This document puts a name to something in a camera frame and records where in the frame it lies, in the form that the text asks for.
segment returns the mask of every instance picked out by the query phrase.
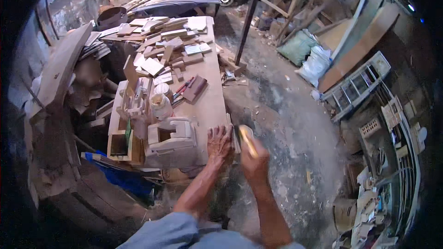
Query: right hand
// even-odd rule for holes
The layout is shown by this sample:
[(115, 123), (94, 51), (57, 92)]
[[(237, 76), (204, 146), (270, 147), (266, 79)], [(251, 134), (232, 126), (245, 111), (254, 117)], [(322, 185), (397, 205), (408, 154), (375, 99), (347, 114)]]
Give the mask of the right hand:
[(241, 168), (245, 174), (251, 187), (268, 183), (269, 170), (269, 151), (266, 150), (261, 142), (253, 137), (249, 137), (258, 154), (258, 158), (254, 158), (249, 153), (249, 147), (246, 142), (241, 145)]

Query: white plastic bag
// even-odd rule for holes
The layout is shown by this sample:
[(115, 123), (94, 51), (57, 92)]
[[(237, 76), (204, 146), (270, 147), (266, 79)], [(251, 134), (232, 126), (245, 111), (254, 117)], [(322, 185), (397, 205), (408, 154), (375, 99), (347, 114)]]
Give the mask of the white plastic bag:
[(324, 50), (321, 46), (311, 48), (311, 55), (303, 62), (301, 69), (296, 72), (315, 88), (318, 87), (318, 79), (325, 74), (331, 63), (331, 51)]

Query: forearm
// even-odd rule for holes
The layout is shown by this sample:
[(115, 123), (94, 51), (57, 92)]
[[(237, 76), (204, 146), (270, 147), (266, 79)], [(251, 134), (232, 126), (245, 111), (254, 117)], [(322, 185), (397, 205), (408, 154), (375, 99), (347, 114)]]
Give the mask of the forearm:
[(276, 248), (291, 243), (289, 227), (272, 194), (268, 180), (252, 187), (257, 201), (260, 230), (266, 248)]
[(205, 166), (174, 206), (174, 212), (185, 212), (199, 219), (206, 210), (208, 195), (219, 176), (222, 162), (212, 161)]

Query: worker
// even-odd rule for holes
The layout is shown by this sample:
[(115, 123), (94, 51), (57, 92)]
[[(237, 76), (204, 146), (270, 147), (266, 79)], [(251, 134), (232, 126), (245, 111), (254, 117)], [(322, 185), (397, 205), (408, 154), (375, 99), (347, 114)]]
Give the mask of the worker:
[[(232, 130), (232, 124), (208, 130), (208, 163), (180, 196), (173, 213), (146, 222), (119, 249), (261, 248), (237, 232), (222, 230), (220, 224), (200, 221), (219, 174), (232, 163)], [(289, 228), (274, 200), (268, 178), (269, 152), (259, 141), (251, 140), (258, 157), (253, 158), (246, 143), (242, 144), (241, 167), (257, 201), (263, 244), (266, 248), (284, 246), (286, 249), (303, 249), (303, 246), (292, 241)]]

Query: dirty floor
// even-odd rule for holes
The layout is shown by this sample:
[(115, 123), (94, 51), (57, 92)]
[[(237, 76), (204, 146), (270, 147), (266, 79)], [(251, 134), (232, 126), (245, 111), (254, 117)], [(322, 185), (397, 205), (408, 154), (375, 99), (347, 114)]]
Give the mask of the dirty floor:
[[(220, 8), (214, 26), (217, 44), (235, 52), (243, 20), (231, 8)], [(225, 86), (226, 107), (235, 125), (251, 127), (269, 149), (272, 190), (294, 240), (306, 248), (330, 248), (337, 237), (332, 202), (348, 152), (338, 126), (310, 96), (312, 86), (268, 42), (250, 29), (242, 56), (248, 62), (248, 86)], [(257, 204), (239, 166), (230, 171), (219, 197), (213, 211), (227, 211), (228, 229), (257, 240)]]

